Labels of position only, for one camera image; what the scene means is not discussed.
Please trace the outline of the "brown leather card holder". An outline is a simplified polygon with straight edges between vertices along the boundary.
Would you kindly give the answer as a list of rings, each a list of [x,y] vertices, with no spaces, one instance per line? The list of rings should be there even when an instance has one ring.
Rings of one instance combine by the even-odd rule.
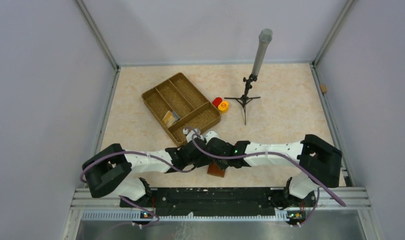
[[[207,174],[214,177],[223,178],[225,176],[225,173],[226,170],[221,169],[216,163],[211,163],[207,169]]]

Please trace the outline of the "woven brown divided tray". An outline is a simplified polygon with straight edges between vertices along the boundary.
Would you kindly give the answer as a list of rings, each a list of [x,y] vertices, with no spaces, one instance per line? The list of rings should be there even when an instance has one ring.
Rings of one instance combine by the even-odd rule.
[[[205,133],[221,121],[221,112],[181,72],[142,93],[141,98],[178,147],[187,142],[184,128],[193,127]],[[180,117],[169,128],[162,123],[168,111],[175,111]]]

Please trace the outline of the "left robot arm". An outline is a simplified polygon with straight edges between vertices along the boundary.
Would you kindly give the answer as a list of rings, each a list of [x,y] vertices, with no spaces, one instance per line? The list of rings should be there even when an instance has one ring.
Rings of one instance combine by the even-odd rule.
[[[207,155],[200,150],[195,154],[186,150],[196,145],[207,146],[218,134],[209,131],[201,135],[195,129],[187,132],[186,145],[158,151],[127,151],[119,143],[113,143],[82,165],[79,179],[87,184],[92,198],[115,194],[144,207],[149,204],[152,191],[145,179],[131,178],[130,174],[189,173],[208,164]]]

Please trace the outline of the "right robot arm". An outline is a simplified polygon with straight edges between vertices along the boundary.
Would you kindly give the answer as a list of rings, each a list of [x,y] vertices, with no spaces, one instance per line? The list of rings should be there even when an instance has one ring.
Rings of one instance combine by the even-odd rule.
[[[289,166],[300,173],[291,177],[284,191],[284,201],[297,206],[312,191],[322,188],[337,203],[345,203],[332,192],[340,183],[342,151],[322,138],[307,134],[304,139],[285,144],[262,144],[248,140],[234,145],[220,139],[214,131],[205,136],[203,153],[221,168]]]

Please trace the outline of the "gold card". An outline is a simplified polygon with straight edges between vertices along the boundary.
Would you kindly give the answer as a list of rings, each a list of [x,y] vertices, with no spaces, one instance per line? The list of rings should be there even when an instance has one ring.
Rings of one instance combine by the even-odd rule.
[[[175,124],[177,121],[180,120],[179,115],[175,111],[168,111],[164,117],[162,118],[161,122],[166,126],[167,128],[170,128],[173,124]]]

